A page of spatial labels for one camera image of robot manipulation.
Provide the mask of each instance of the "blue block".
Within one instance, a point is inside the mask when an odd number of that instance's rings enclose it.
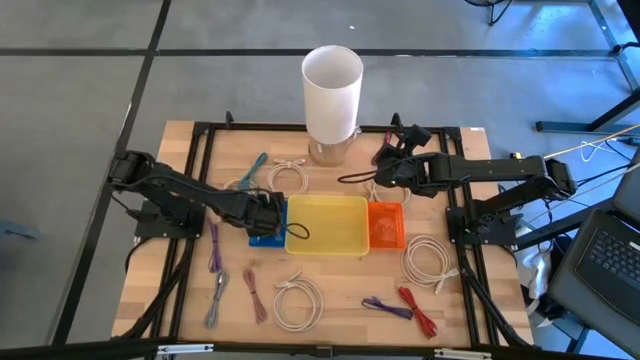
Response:
[[[267,236],[251,236],[249,237],[249,246],[251,247],[271,247],[284,248],[284,237],[287,225],[287,202],[282,203],[282,220],[280,223],[280,233]]]

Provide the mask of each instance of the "gray floor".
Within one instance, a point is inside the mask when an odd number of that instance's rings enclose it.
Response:
[[[0,47],[146,47],[160,0],[2,0]],[[599,4],[618,39],[632,38],[614,0]],[[606,49],[586,5],[516,2],[493,28],[462,0],[174,1],[162,48]],[[628,52],[640,74],[640,51]],[[159,58],[141,103],[130,148],[156,152],[166,120],[303,119],[298,57]],[[617,64],[586,59],[364,58],[359,122],[386,124],[393,112],[421,125],[483,126],[494,157],[545,154],[590,137],[534,132],[538,120],[590,121],[628,96]],[[0,241],[0,347],[47,341],[89,212],[124,118],[140,58],[0,58],[0,218],[38,228],[36,241]],[[626,122],[637,123],[640,113]],[[631,155],[633,150],[618,144]],[[575,178],[624,164],[599,152],[560,158]],[[614,184],[582,202],[609,196]],[[125,198],[132,205],[135,197]],[[568,204],[556,217],[578,210]],[[533,218],[542,204],[525,208]],[[543,225],[541,218],[534,225]],[[117,207],[104,231],[71,333],[108,338],[134,224]],[[536,342],[562,350],[552,328]],[[592,335],[590,354],[620,356]],[[246,358],[234,354],[228,358]]]

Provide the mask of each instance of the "laptop keyboard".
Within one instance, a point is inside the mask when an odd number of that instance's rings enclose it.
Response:
[[[628,241],[599,229],[594,234],[587,259],[640,291],[640,246],[636,249]]]

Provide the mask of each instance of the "wooden table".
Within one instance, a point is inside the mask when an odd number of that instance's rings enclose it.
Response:
[[[193,122],[167,123],[158,161],[184,169]],[[463,145],[469,159],[489,158],[489,146],[484,129],[462,129]],[[304,132],[280,131],[216,131],[207,183],[222,187],[230,180],[242,177],[261,152],[270,159],[293,160],[305,158],[309,173],[309,194],[359,195],[368,197],[365,184],[339,184],[336,179],[344,174],[372,169],[371,157],[380,147],[382,134],[363,133],[351,145],[345,162],[333,168],[313,164],[307,153],[308,135]],[[422,151],[438,151],[438,138],[433,137]],[[450,152],[455,153],[450,144]],[[201,153],[196,164],[201,163]],[[267,187],[267,176],[274,166],[268,161],[257,173],[259,186]],[[194,174],[199,173],[196,166]],[[298,175],[283,171],[276,178],[277,190],[285,195],[297,191]],[[401,189],[380,188],[385,200],[401,202]],[[495,184],[473,184],[474,198],[488,198],[497,193]],[[448,241],[444,208],[447,195],[434,199],[415,197],[405,210],[407,241],[420,234],[430,235],[448,249],[453,265],[457,266],[455,250]],[[212,219],[217,217],[209,212]],[[279,343],[279,344],[334,344],[334,345],[391,345],[391,346],[469,346],[465,310],[459,278],[449,279],[439,295],[433,289],[423,289],[409,283],[400,269],[400,252],[372,249],[364,257],[294,256],[284,249],[251,248],[246,232],[228,224],[220,226],[220,249],[223,267],[229,274],[229,284],[220,303],[218,325],[206,329],[203,320],[214,292],[214,275],[207,263],[212,251],[208,226],[196,242],[191,274],[180,324],[179,338],[191,341]],[[128,330],[155,296],[160,283],[167,250],[166,239],[154,239],[141,247],[131,259],[120,306],[113,326],[113,335]],[[512,256],[504,249],[484,246],[484,257],[491,294],[509,323],[525,340],[532,342],[529,322],[520,291],[520,283]],[[417,256],[417,263],[426,271],[439,271],[435,254],[428,251]],[[256,274],[257,292],[267,311],[268,320],[257,325],[247,285],[242,271],[252,268]],[[303,276],[313,280],[320,288],[325,311],[318,325],[303,333],[287,332],[275,323],[273,299],[274,283],[286,280],[302,270]],[[427,340],[415,321],[407,321],[387,313],[362,308],[365,297],[378,296],[390,305],[403,306],[397,287],[409,287],[423,311],[438,325],[438,336]],[[173,299],[166,307],[162,334],[167,334]],[[486,342],[484,314],[479,301],[475,301],[481,339]],[[306,297],[298,291],[287,293],[285,312],[289,320],[302,320],[310,310]]]

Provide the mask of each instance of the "wooden board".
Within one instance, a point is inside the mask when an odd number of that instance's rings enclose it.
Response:
[[[158,160],[174,169],[183,170],[192,127],[192,122],[168,122]],[[467,128],[463,129],[462,134],[467,158],[490,157],[483,129]],[[270,159],[305,158],[304,167],[310,177],[309,194],[368,197],[365,184],[339,184],[336,179],[341,175],[371,170],[371,157],[380,147],[382,134],[359,135],[351,145],[345,162],[333,168],[313,164],[307,153],[308,142],[308,135],[303,132],[217,131],[207,182],[222,187],[230,180],[239,179],[257,156],[265,151]],[[438,151],[439,146],[438,139],[434,137],[416,153]],[[196,164],[200,162],[201,153]],[[259,186],[267,187],[267,176],[273,166],[270,160],[258,171],[256,180]],[[276,179],[277,190],[284,191],[285,195],[297,191],[299,185],[300,179],[293,171],[281,172]],[[474,184],[472,192],[475,198],[482,199],[495,195],[497,189],[495,184]],[[401,189],[380,188],[380,194],[385,200],[401,202],[404,192]],[[447,204],[446,193],[434,199],[414,196],[405,210],[405,232],[407,241],[420,234],[434,237],[448,249],[452,266],[457,266],[455,250],[448,241],[444,216]],[[217,219],[212,212],[209,212],[209,216]],[[218,325],[215,329],[203,326],[211,305],[215,278],[207,267],[212,243],[208,226],[205,226],[194,252],[180,324],[179,338],[182,340],[449,347],[470,344],[460,279],[447,280],[439,295],[435,295],[433,289],[416,287],[402,275],[400,252],[397,250],[372,249],[364,257],[293,256],[283,249],[251,248],[246,233],[227,224],[220,226],[219,235],[222,263],[230,280],[221,299]],[[154,239],[132,257],[113,335],[126,331],[153,299],[158,290],[166,248],[166,240]],[[512,256],[499,247],[484,246],[483,249],[494,301],[516,331],[532,342]],[[436,255],[426,250],[419,253],[416,261],[426,271],[439,271]],[[249,290],[242,279],[245,268],[252,268],[255,272],[258,294],[269,313],[268,320],[260,325],[255,324]],[[326,308],[315,328],[303,333],[290,333],[278,327],[274,321],[274,284],[286,280],[298,270],[302,270],[303,276],[318,285]],[[398,286],[406,286],[413,291],[420,307],[438,325],[437,337],[427,340],[415,321],[362,308],[360,302],[370,296],[378,296],[390,305],[404,305],[397,295]],[[165,311],[163,334],[167,333],[173,309],[171,303],[172,299]],[[294,290],[287,293],[284,304],[286,316],[293,322],[302,321],[310,310],[309,301]],[[475,304],[481,339],[486,342],[482,306],[477,299]]]

